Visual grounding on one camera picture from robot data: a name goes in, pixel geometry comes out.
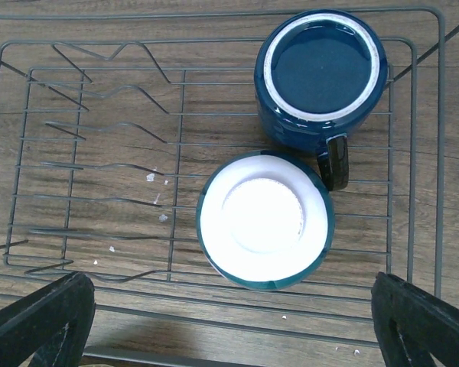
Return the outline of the white ceramic bowl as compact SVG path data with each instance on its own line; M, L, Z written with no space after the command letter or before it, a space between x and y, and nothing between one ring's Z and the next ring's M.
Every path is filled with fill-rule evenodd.
M207 180L196 209L200 247L226 279L276 291L303 281L327 257L335 212L307 163L277 151L238 155Z

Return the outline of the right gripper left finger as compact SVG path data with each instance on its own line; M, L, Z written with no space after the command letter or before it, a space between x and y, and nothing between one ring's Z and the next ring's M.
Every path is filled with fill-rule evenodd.
M78 366L95 315L94 286L70 273L0 310L0 366Z

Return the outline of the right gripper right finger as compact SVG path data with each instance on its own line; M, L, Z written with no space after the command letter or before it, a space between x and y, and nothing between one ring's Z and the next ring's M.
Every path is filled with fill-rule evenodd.
M387 366L459 366L459 309L380 272L371 290L376 338Z

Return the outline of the dark wire dish rack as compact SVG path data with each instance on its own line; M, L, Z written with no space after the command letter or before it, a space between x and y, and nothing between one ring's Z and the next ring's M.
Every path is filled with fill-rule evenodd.
M203 256L197 199L270 147L256 54L312 8L369 23L391 77L327 259L251 291ZM0 1L0 309L70 271L96 287L88 363L381 366L378 272L459 308L459 1Z

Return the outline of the blue enamel mug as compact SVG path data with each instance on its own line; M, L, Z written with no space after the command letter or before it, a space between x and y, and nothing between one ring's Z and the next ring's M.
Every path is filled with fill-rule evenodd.
M259 49L253 81L262 128L314 155L325 187L342 190L349 135L375 108L387 76L383 43L365 21L337 9L302 12Z

